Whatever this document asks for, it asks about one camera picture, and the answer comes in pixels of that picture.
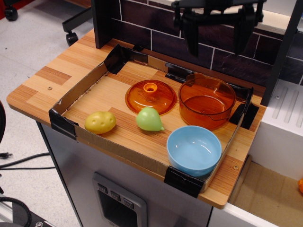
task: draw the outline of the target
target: yellow toy potato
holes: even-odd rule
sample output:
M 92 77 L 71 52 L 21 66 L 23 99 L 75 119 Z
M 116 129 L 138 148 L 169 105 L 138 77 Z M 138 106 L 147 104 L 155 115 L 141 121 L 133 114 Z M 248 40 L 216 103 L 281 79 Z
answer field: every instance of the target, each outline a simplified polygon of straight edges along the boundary
M 116 118 L 111 112 L 97 111 L 89 115 L 85 120 L 85 129 L 95 133 L 103 134 L 114 128 Z

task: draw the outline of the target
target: wood grain surface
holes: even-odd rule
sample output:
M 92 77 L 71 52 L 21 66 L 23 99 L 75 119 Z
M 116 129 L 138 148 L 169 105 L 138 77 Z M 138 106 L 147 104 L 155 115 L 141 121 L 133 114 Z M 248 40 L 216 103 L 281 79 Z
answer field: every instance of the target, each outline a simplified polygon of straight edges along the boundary
M 111 40 L 100 50 L 96 49 L 94 31 L 90 31 L 9 94 L 8 104 L 28 117 L 50 126 L 48 111 L 98 66 L 117 43 L 132 48 L 130 44 Z M 178 94 L 181 84 L 165 78 L 164 75 L 159 70 L 147 69 L 144 65 L 138 66 L 138 64 L 129 62 L 117 75 L 109 73 L 103 77 L 89 92 L 68 108 L 64 116 L 77 122 L 83 128 L 85 118 L 93 111 L 112 111 L 117 118 L 117 125 L 109 133 L 103 134 L 104 138 L 168 166 L 170 163 L 166 152 L 167 137 L 176 128 L 186 125 L 179 114 L 178 100 L 173 110 L 161 116 L 166 130 L 158 133 L 139 129 L 134 123 L 136 114 L 130 111 L 125 104 L 125 93 L 129 87 L 144 79 L 159 79 L 168 83 Z M 211 184 L 204 193 L 199 194 L 198 199 L 220 209 L 227 203 L 265 111 L 265 107 L 260 106 L 260 101 L 260 96 L 253 96 L 253 103 L 260 107 L 253 125 L 250 130 L 239 129 Z M 235 127 L 232 123 L 227 123 L 213 131 L 220 139 L 223 148 L 226 147 Z M 155 173 L 151 170 L 152 168 L 137 165 L 132 162 L 131 158 L 125 160 L 110 151 L 105 150 L 104 152 L 164 181 L 163 174 Z

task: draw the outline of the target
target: screw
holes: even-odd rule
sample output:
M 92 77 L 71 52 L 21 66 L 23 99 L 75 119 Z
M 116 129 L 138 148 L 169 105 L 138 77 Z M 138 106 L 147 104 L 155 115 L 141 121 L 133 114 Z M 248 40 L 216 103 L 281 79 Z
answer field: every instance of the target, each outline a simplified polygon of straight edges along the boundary
M 42 227 L 43 226 L 43 223 L 41 222 L 41 221 L 38 221 L 37 223 L 36 223 L 36 227 Z

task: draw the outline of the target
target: green toy pear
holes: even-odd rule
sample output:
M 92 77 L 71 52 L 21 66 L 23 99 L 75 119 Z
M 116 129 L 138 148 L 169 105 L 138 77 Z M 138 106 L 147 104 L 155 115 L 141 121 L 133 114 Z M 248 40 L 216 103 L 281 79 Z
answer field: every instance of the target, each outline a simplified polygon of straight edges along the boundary
M 152 107 L 144 107 L 138 113 L 136 122 L 141 129 L 146 131 L 164 130 L 158 111 Z

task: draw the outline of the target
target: blue bowl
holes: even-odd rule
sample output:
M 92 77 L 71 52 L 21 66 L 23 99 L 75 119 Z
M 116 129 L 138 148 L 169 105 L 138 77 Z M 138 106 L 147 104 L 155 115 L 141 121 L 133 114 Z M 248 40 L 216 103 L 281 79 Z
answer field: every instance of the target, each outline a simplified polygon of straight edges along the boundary
M 173 167 L 199 177 L 214 169 L 221 157 L 222 147 L 211 131 L 190 125 L 178 128 L 170 134 L 167 151 Z

